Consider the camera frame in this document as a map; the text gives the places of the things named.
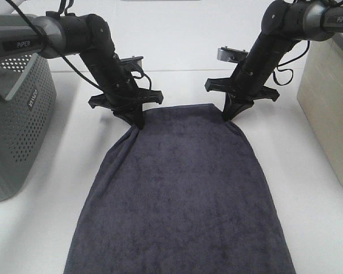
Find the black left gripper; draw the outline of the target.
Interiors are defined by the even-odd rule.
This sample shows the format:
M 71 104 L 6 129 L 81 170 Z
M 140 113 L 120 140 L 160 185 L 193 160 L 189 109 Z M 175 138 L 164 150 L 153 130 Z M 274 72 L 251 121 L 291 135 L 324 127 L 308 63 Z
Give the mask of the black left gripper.
M 138 87 L 135 80 L 130 78 L 100 87 L 100 90 L 101 94 L 89 99 L 90 107 L 111 109 L 114 116 L 138 128 L 143 128 L 145 125 L 142 105 L 144 103 L 161 104 L 163 101 L 161 91 Z

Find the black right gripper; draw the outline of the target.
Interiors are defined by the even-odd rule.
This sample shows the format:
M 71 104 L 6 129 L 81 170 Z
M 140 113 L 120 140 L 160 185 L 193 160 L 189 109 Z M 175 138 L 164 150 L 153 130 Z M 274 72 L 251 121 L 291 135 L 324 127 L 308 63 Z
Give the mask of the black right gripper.
M 266 72 L 233 73 L 228 78 L 208 78 L 205 88 L 207 91 L 225 93 L 222 118 L 228 121 L 251 108 L 254 100 L 270 99 L 275 102 L 278 99 L 278 91 L 265 86 L 269 76 Z

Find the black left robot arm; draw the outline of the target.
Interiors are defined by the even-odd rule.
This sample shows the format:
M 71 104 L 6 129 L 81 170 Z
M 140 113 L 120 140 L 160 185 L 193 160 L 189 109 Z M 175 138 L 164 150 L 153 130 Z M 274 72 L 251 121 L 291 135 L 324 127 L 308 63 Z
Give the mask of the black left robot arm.
M 119 59 L 109 25 L 98 15 L 60 16 L 48 11 L 23 19 L 0 14 L 0 59 L 33 53 L 46 59 L 78 54 L 102 91 L 90 98 L 89 105 L 108 108 L 138 128 L 145 125 L 143 104 L 163 101 L 161 91 L 138 87 L 132 73 L 145 77 L 142 57 Z

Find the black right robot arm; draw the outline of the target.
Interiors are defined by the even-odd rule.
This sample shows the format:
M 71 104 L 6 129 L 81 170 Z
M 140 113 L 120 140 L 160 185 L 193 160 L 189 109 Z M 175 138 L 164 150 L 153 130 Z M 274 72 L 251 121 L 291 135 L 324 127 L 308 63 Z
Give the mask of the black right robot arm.
M 264 84 L 282 57 L 300 41 L 325 41 L 343 33 L 343 1 L 273 1 L 261 22 L 261 33 L 249 52 L 221 47 L 217 58 L 236 63 L 228 78 L 208 79 L 207 91 L 226 94 L 223 120 L 251 108 L 258 99 L 276 101 L 277 90 Z

